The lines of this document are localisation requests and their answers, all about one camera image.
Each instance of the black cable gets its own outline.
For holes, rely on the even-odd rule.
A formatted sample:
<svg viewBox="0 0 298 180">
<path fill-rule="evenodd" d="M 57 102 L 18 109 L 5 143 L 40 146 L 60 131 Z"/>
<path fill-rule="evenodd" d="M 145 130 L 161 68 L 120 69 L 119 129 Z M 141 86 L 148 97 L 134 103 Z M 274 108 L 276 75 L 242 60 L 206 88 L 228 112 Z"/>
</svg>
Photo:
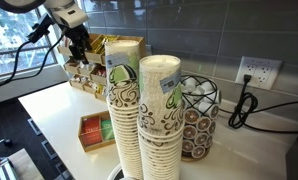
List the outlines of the black cable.
<svg viewBox="0 0 298 180">
<path fill-rule="evenodd" d="M 67 31 L 67 29 L 64 29 L 64 30 L 62 31 L 62 33 L 61 33 L 60 38 L 57 40 L 57 42 L 49 48 L 49 50 L 48 50 L 47 53 L 45 54 L 44 60 L 43 60 L 43 62 L 42 62 L 42 65 L 41 65 L 39 71 L 38 71 L 36 74 L 34 74 L 34 75 L 32 75 L 32 76 L 27 76 L 27 77 L 16 78 L 16 79 L 14 79 L 13 81 L 22 80 L 22 79 L 28 79 L 28 78 L 32 78 L 32 77 L 36 77 L 36 76 L 38 76 L 38 75 L 42 72 L 42 70 L 43 70 L 43 68 L 44 68 L 44 66 L 45 66 L 45 64 L 46 64 L 46 62 L 47 62 L 47 58 L 48 58 L 49 53 L 50 53 L 50 52 L 51 52 L 51 51 L 52 51 L 52 50 L 59 44 L 59 42 L 61 41 L 61 39 L 64 37 L 66 31 Z"/>
<path fill-rule="evenodd" d="M 250 125 L 246 124 L 247 118 L 251 113 L 257 113 L 257 112 L 265 111 L 265 110 L 268 110 L 268 109 L 273 109 L 273 108 L 277 108 L 277 107 L 281 107 L 281 106 L 286 106 L 286 105 L 291 105 L 291 104 L 297 104 L 298 103 L 298 101 L 295 101 L 295 102 L 289 102 L 289 103 L 284 103 L 284 104 L 278 104 L 278 105 L 275 105 L 275 106 L 271 106 L 271 107 L 267 107 L 267 108 L 255 111 L 255 109 L 258 106 L 258 99 L 255 96 L 253 96 L 251 93 L 249 93 L 249 92 L 246 93 L 245 92 L 245 89 L 246 89 L 247 84 L 249 83 L 250 79 L 251 79 L 250 75 L 245 75 L 244 76 L 244 85 L 243 85 L 243 88 L 242 88 L 242 91 L 241 91 L 241 94 L 240 94 L 239 102 L 238 102 L 237 106 L 235 107 L 235 111 L 230 112 L 230 111 L 220 109 L 223 112 L 232 114 L 231 117 L 229 118 L 228 125 L 230 127 L 234 128 L 234 129 L 238 129 L 238 128 L 241 128 L 242 126 L 245 126 L 249 129 L 262 131 L 262 132 L 278 133 L 278 134 L 298 134 L 298 131 L 269 130 L 269 129 L 262 129 L 262 128 L 253 127 L 253 126 L 250 126 Z M 250 107 L 247 111 L 243 111 L 242 107 L 243 107 L 244 103 L 249 99 L 251 100 L 251 105 L 250 105 Z"/>
<path fill-rule="evenodd" d="M 14 67 L 13 67 L 13 72 L 12 72 L 11 76 L 8 79 L 0 82 L 0 87 L 10 83 L 13 80 L 14 76 L 16 75 L 17 68 L 18 68 L 19 53 L 20 53 L 21 49 L 29 43 L 31 43 L 31 42 L 27 41 L 27 42 L 24 42 L 23 44 L 21 44 L 21 46 L 19 46 L 19 48 L 17 50 L 17 53 L 16 53 L 16 57 L 15 57 L 15 64 L 14 64 Z"/>
</svg>

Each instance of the outlet cover plate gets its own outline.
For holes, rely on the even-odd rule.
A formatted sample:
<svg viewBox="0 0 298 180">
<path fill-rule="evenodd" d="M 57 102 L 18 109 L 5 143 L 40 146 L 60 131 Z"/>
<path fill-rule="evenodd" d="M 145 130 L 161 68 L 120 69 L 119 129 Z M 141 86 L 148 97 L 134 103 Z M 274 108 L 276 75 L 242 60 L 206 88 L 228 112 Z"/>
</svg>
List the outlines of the outlet cover plate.
<svg viewBox="0 0 298 180">
<path fill-rule="evenodd" d="M 249 74 L 252 78 L 248 83 L 248 86 L 271 89 L 281 64 L 282 61 L 278 60 L 243 56 L 235 83 L 244 84 L 243 76 Z"/>
</svg>

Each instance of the kitchen counter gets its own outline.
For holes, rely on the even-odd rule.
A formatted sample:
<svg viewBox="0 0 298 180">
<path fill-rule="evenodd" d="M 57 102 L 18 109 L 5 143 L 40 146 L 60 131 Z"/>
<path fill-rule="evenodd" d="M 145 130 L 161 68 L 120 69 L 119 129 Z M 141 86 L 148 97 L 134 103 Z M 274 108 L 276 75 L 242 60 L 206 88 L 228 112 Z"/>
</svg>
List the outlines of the kitchen counter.
<svg viewBox="0 0 298 180">
<path fill-rule="evenodd" d="M 78 139 L 80 117 L 105 111 L 93 95 L 63 83 L 24 97 L 20 102 L 77 180 L 106 180 L 119 164 L 115 145 L 85 153 Z M 232 109 L 224 101 L 222 108 Z M 272 135 L 227 127 L 227 114 L 217 120 L 213 145 L 206 158 L 182 162 L 181 180 L 279 180 L 286 179 L 285 154 L 296 135 Z M 298 129 L 298 123 L 259 113 L 251 125 Z"/>
</svg>

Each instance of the wire basket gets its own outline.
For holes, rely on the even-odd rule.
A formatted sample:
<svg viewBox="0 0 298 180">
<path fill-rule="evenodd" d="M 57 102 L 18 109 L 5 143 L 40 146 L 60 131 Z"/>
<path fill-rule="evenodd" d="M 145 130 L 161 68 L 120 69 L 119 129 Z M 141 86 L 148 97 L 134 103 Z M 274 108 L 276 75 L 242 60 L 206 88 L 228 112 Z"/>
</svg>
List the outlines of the wire basket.
<svg viewBox="0 0 298 180">
<path fill-rule="evenodd" d="M 212 80 L 201 76 L 182 76 L 181 84 L 185 120 L 182 160 L 200 160 L 212 146 L 221 91 Z"/>
</svg>

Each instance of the label sticker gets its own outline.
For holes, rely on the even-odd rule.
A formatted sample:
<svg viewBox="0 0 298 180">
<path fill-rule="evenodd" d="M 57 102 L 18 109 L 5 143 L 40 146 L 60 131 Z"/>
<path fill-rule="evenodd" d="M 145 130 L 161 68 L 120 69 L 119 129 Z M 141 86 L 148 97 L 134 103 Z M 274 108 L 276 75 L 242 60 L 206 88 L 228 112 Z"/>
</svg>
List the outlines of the label sticker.
<svg viewBox="0 0 298 180">
<path fill-rule="evenodd" d="M 122 64 L 129 64 L 129 57 L 126 53 L 118 52 L 115 54 L 110 54 L 106 56 L 106 66 L 108 68 L 113 68 Z"/>
<path fill-rule="evenodd" d="M 173 75 L 160 80 L 160 86 L 162 89 L 162 92 L 166 94 L 169 91 L 172 91 L 180 82 L 181 79 L 181 73 L 180 70 L 176 71 Z"/>
</svg>

